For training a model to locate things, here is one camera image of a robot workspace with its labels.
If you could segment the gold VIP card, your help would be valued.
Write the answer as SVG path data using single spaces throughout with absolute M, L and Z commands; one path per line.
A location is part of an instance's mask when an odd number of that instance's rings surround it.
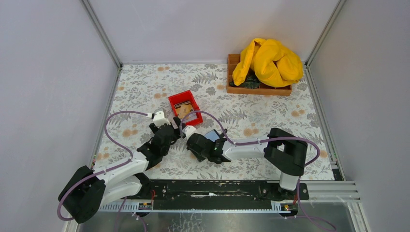
M 179 107 L 179 111 L 178 111 L 178 117 L 179 118 L 183 118 L 185 117 L 188 113 L 190 113 L 191 111 L 193 111 L 193 107 L 191 104 L 183 104 Z

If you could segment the black card holder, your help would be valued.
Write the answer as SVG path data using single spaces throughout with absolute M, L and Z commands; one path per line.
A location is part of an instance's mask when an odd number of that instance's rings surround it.
M 224 138 L 224 134 L 219 134 L 216 130 L 211 130 L 204 135 L 205 138 L 211 140 L 212 142 L 217 141 L 218 139 Z

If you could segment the red plastic bin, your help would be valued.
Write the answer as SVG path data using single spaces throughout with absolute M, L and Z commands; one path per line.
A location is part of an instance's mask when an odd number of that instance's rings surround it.
M 172 95 L 168 100 L 174 115 L 181 120 L 184 118 L 184 124 L 195 126 L 203 123 L 202 115 L 193 112 L 199 111 L 200 108 L 190 90 Z

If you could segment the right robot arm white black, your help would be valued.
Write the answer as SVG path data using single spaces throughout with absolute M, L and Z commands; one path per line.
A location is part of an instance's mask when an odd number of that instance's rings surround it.
M 264 158 L 281 171 L 279 187 L 295 190 L 298 178 L 304 174 L 307 142 L 279 128 L 272 128 L 262 138 L 229 142 L 227 138 L 211 140 L 193 126 L 183 130 L 187 138 L 187 150 L 199 162 L 208 160 L 221 164 L 239 159 Z

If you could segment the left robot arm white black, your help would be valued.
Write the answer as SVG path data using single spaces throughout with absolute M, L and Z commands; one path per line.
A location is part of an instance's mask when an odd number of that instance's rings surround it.
M 143 181 L 137 176 L 159 164 L 180 136 L 162 111 L 146 116 L 153 120 L 149 125 L 153 137 L 135 152 L 131 151 L 129 158 L 95 170 L 88 166 L 78 168 L 58 196 L 59 219 L 81 224 L 101 206 L 139 193 Z

